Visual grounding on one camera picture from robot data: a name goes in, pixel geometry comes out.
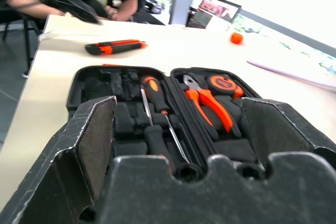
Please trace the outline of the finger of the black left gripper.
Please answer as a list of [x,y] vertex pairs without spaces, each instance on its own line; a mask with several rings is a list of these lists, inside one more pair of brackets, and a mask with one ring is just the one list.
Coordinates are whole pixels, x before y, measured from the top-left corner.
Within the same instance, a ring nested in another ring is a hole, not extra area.
[[101,24],[94,9],[82,0],[49,0],[50,6],[64,12],[70,13],[83,22]]
[[84,11],[80,15],[81,20],[98,20],[99,18],[109,19],[109,14],[103,4],[98,0],[81,0],[86,4]]

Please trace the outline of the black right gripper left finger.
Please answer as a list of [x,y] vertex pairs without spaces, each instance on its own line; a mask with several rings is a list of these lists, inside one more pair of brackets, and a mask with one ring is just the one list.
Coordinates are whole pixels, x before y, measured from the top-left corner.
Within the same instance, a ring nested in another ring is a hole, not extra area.
[[79,105],[0,212],[0,224],[78,223],[101,192],[116,105],[114,96]]

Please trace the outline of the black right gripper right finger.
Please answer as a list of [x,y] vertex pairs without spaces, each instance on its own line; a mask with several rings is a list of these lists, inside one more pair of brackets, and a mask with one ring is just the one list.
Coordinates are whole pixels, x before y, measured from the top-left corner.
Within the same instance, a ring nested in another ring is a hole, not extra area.
[[260,162],[280,152],[309,152],[336,169],[336,144],[287,103],[243,98],[242,125]]

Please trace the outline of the orange and black utility knife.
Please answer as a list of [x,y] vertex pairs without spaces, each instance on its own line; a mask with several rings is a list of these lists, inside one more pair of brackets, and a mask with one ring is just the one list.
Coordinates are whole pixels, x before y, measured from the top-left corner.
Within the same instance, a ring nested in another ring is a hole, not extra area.
[[142,49],[147,46],[146,42],[140,40],[118,40],[87,44],[85,50],[93,56],[106,56]]

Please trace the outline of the black plastic tool case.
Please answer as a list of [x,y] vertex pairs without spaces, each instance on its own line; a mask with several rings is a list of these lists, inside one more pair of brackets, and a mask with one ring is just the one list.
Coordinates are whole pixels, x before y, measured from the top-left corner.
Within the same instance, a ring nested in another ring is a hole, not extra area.
[[[238,124],[241,138],[226,133],[215,112],[201,105],[219,136],[217,140],[211,139],[185,94],[185,90],[188,89],[183,82],[185,74],[191,76],[203,89],[209,89],[206,78],[213,74],[228,75],[242,88],[244,96],[238,99],[211,92]],[[228,157],[244,177],[251,180],[260,178],[260,161],[242,125],[243,111],[240,106],[242,98],[255,98],[257,93],[231,72],[206,68],[177,68],[166,76],[158,70],[145,67],[85,67],[75,74],[72,81],[67,101],[68,112],[73,115],[79,105],[92,99],[116,97],[117,105],[112,119],[112,156],[151,155],[144,137],[144,130],[150,122],[140,91],[141,80],[145,76],[153,76],[159,80],[166,104],[170,108],[169,120],[190,162],[188,164],[181,156],[165,116],[157,113],[147,98],[153,123],[163,129],[165,145],[176,167],[173,174],[176,178],[185,182],[200,180],[207,170],[207,159],[215,154]]]

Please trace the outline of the black chair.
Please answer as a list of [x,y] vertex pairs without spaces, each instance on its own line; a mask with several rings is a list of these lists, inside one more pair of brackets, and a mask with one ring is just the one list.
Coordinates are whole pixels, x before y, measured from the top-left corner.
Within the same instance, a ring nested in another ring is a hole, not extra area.
[[24,78],[28,78],[28,74],[33,62],[33,56],[30,52],[30,38],[29,32],[34,31],[36,36],[39,36],[44,29],[45,20],[33,18],[24,14],[20,14],[15,11],[8,4],[0,6],[0,24],[4,24],[5,28],[2,32],[2,41],[5,42],[8,34],[9,25],[12,22],[21,20],[23,23],[23,34],[24,34],[24,49],[26,56],[27,70],[22,74]]

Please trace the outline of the orange and black tape measure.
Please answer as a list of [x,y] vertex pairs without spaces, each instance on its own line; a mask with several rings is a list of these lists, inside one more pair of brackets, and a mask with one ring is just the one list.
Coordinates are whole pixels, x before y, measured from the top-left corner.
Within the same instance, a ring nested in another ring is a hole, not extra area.
[[242,88],[228,75],[211,75],[206,78],[209,89],[218,95],[228,95],[233,99],[244,96]]

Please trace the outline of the small orange ball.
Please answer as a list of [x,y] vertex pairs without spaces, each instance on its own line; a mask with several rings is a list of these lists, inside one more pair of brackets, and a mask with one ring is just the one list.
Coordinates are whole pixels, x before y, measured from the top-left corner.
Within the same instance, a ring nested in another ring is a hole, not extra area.
[[244,41],[244,37],[243,37],[242,34],[234,32],[230,36],[230,41],[233,44],[241,45],[243,43],[243,41]]

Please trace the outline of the open laptop computer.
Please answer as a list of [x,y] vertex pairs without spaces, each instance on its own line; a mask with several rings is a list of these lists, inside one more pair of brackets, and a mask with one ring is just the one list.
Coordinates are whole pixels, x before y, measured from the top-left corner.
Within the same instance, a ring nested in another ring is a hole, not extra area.
[[228,30],[242,6],[227,0],[202,0],[186,27]]

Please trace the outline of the orange-handled pliers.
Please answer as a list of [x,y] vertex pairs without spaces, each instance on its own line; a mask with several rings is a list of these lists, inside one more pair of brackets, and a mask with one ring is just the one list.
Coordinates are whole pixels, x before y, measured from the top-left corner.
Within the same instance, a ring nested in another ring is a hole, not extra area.
[[201,88],[198,82],[187,74],[183,76],[183,82],[188,86],[188,89],[185,90],[185,94],[191,102],[197,118],[203,124],[212,140],[217,140],[219,136],[211,120],[204,113],[201,105],[206,106],[215,112],[226,133],[233,134],[237,138],[242,137],[242,133],[234,118],[229,111],[217,101],[209,89]]

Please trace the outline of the grey wall pillar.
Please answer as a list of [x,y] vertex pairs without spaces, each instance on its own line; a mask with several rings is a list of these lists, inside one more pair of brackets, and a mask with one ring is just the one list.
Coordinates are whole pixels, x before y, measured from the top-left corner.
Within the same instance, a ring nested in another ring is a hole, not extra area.
[[192,0],[172,0],[169,25],[185,25]]

